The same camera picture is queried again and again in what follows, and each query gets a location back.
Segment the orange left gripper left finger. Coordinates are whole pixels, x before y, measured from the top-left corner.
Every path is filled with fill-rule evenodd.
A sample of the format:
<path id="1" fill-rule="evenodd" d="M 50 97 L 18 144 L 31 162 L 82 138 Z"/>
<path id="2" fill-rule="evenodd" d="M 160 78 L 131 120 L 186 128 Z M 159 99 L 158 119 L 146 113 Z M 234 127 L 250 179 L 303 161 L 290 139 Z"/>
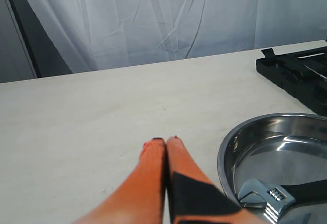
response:
<path id="1" fill-rule="evenodd" d="M 75 223 L 162 223 L 166 144 L 153 138 L 143 146 L 132 173 L 100 205 Z"/>

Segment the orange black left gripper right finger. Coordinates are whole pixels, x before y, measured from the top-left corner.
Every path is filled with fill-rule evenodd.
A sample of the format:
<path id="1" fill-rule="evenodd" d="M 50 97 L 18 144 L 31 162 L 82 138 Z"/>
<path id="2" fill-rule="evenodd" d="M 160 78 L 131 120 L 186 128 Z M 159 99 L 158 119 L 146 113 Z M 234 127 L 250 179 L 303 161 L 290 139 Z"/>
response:
<path id="1" fill-rule="evenodd" d="M 212 183 L 179 137 L 168 139 L 167 153 L 171 223 L 263 223 Z"/>

